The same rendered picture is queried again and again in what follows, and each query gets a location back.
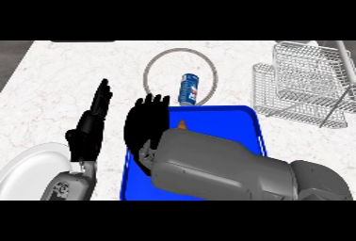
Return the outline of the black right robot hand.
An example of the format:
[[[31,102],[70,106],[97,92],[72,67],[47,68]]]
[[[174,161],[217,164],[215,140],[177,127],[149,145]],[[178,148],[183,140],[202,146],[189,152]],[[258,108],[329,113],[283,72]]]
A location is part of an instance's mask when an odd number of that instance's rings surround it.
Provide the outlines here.
[[[135,165],[141,168],[146,175],[150,175],[150,170],[138,161],[138,151],[146,142],[150,142],[150,149],[155,150],[161,135],[169,128],[169,97],[156,94],[146,95],[146,98],[135,100],[134,106],[130,109],[125,125],[124,125],[124,140],[125,145],[133,155]]]

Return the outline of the blue can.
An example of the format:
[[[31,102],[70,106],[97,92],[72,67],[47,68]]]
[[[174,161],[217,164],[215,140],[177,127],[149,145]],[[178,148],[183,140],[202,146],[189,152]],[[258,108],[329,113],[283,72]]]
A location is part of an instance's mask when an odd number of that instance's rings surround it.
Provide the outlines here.
[[[186,73],[181,76],[177,101],[180,105],[195,105],[198,96],[199,78],[195,74]]]

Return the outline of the blue tray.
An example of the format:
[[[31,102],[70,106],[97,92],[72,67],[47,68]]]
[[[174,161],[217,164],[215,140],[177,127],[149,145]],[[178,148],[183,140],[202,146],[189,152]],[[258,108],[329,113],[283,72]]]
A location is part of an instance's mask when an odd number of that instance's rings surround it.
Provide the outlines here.
[[[189,131],[220,137],[243,144],[248,150],[267,155],[258,118],[245,105],[192,105],[169,107],[169,127],[184,120]],[[199,198],[175,194],[152,185],[150,177],[134,163],[127,152],[119,199],[122,201],[198,201]]]

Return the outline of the plain white plate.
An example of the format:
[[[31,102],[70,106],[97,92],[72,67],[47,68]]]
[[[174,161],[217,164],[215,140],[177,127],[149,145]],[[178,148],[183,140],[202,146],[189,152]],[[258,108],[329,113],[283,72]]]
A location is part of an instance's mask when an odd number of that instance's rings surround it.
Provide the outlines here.
[[[0,169],[0,201],[38,201],[47,184],[72,169],[66,145],[48,142],[23,151]]]

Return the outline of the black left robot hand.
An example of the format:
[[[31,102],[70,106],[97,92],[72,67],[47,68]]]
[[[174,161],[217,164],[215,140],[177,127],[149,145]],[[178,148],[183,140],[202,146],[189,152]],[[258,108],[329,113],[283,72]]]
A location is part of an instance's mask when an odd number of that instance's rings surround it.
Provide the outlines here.
[[[72,162],[97,159],[110,97],[107,80],[103,79],[94,92],[90,109],[82,112],[76,128],[65,133]]]

